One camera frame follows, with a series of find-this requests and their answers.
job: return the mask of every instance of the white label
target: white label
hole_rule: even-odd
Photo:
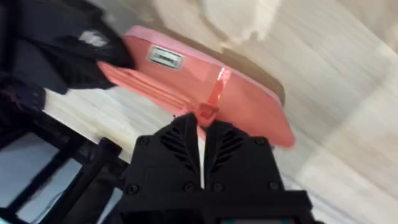
[[[84,31],[79,37],[79,40],[84,41],[94,47],[104,47],[106,44],[108,44],[106,37],[104,37],[97,30]]]
[[[183,56],[163,47],[153,46],[148,60],[166,67],[178,70],[181,67]]]

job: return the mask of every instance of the black fabric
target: black fabric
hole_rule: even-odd
[[[102,15],[84,0],[0,0],[0,70],[61,94],[112,87],[96,62],[134,63]]]

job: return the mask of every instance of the black metal frame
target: black metal frame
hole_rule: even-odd
[[[121,148],[110,141],[102,139],[98,145],[88,142],[74,130],[59,123],[45,113],[25,113],[12,103],[0,102],[2,117],[8,120],[4,124],[7,131],[1,132],[2,122],[0,120],[0,152],[1,149],[8,146],[28,132],[33,132],[43,140],[59,149],[59,152],[53,156],[52,160],[34,177],[31,183],[7,206],[0,208],[0,218],[7,222],[15,224],[26,224],[16,214],[30,200],[30,198],[45,185],[50,178],[61,168],[69,159],[76,158],[82,146],[89,145],[90,150],[94,151],[92,159],[80,159],[82,167],[75,176],[71,184],[67,187],[55,205],[40,223],[61,223],[65,215],[80,198],[87,186],[94,180],[97,174],[106,164],[117,164],[117,166],[126,166],[121,164],[118,159]]]

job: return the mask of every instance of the wooden floor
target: wooden floor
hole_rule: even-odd
[[[326,223],[398,223],[398,1],[93,1],[120,33],[140,19],[278,79],[297,138],[275,150],[287,185],[307,189]],[[137,136],[172,119],[122,88],[49,92],[45,110],[116,141],[126,160]]]

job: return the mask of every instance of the screw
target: screw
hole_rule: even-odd
[[[126,187],[126,194],[128,195],[135,195],[139,191],[139,186],[137,184],[129,184]]]
[[[149,138],[147,138],[147,137],[141,137],[141,138],[139,138],[138,143],[139,143],[141,146],[148,145],[148,144],[149,144]]]
[[[259,138],[256,138],[256,139],[254,140],[254,142],[255,142],[257,145],[262,146],[263,144],[266,143],[266,139],[263,138],[263,137],[259,137]]]
[[[215,192],[222,192],[224,190],[224,185],[220,184],[220,183],[214,184],[213,185],[213,190]]]
[[[269,188],[271,190],[279,190],[279,184],[277,182],[271,182],[269,183]]]
[[[186,192],[194,192],[195,191],[195,185],[193,183],[186,183],[184,185],[184,191]]]

